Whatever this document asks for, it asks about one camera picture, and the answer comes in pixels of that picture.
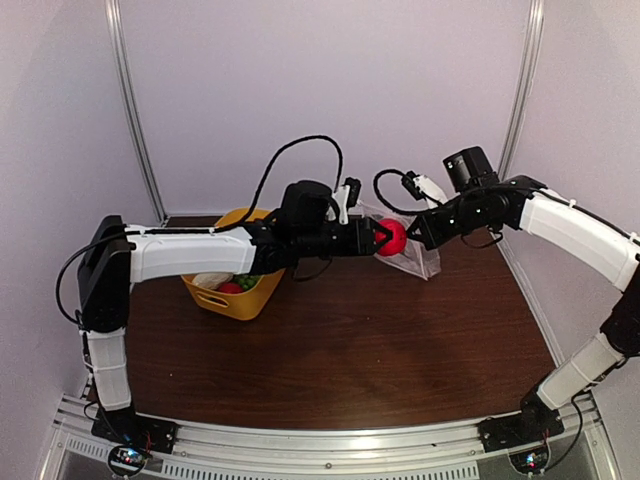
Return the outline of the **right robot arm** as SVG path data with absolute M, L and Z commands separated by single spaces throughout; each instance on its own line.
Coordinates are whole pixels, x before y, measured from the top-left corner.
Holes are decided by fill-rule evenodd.
M 622 294 L 598 333 L 523 398 L 512 430 L 530 442 L 550 426 L 557 409 L 638 356 L 639 239 L 531 177 L 499 179 L 480 147 L 457 152 L 443 165 L 456 192 L 452 198 L 424 175 L 409 171 L 401 177 L 415 199 L 428 203 L 415 213 L 410 239 L 433 250 L 477 229 L 498 234 L 509 227 L 571 254 Z

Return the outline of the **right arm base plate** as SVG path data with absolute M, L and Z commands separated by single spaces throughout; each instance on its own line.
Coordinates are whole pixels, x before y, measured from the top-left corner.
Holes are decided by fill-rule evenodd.
M 526 421 L 521 413 L 486 418 L 477 429 L 486 453 L 541 443 L 565 431 L 563 422 L 557 417 L 540 426 Z

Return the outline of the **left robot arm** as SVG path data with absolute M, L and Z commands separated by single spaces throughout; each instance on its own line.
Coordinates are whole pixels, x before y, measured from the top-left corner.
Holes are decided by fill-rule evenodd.
M 137 442 L 144 424 L 133 404 L 125 352 L 130 288 L 147 280 L 198 273 L 266 275 L 303 258 L 380 253 L 393 231 L 369 217 L 350 218 L 350 188 L 332 191 L 311 180 L 289 185 L 281 205 L 263 219 L 242 217 L 210 228 L 127 226 L 105 217 L 89 245 L 75 254 L 83 330 L 106 429 L 123 444 Z

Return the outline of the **clear zip top bag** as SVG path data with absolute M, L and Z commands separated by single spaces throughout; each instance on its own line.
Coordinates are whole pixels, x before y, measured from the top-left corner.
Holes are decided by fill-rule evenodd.
M 394 220 L 404 228 L 408 228 L 413 220 L 412 217 L 401 216 L 386 208 L 375 207 L 362 202 L 358 203 L 358 207 L 365 216 L 373 218 L 378 223 L 383 223 L 384 220 Z M 415 240 L 408 240 L 404 250 L 396 255 L 383 256 L 377 253 L 374 257 L 386 265 L 423 280 L 429 280 L 441 272 L 438 250 L 428 251 L 421 243 Z

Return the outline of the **red plush apple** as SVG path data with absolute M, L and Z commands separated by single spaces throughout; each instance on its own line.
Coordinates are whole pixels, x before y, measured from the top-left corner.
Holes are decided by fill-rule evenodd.
M 395 240 L 394 255 L 403 253 L 408 241 L 404 226 L 399 221 L 390 218 L 384 218 L 383 224 L 393 231 L 392 238 Z

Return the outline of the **yellow plastic basket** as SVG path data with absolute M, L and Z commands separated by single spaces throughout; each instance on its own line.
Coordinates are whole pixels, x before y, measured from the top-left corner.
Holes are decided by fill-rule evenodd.
M 192 284 L 192 279 L 196 274 L 182 276 L 181 279 L 198 307 L 234 320 L 248 321 L 253 320 L 262 312 L 284 273 L 285 270 L 280 270 L 276 273 L 263 275 L 253 289 L 237 295 L 227 295 L 216 290 L 196 287 Z

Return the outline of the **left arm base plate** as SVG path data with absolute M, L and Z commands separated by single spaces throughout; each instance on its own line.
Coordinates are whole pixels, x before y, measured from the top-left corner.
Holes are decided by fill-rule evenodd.
M 100 408 L 93 421 L 93 436 L 136 447 L 146 452 L 171 454 L 178 425 L 173 421 L 139 415 L 133 408 L 105 411 Z

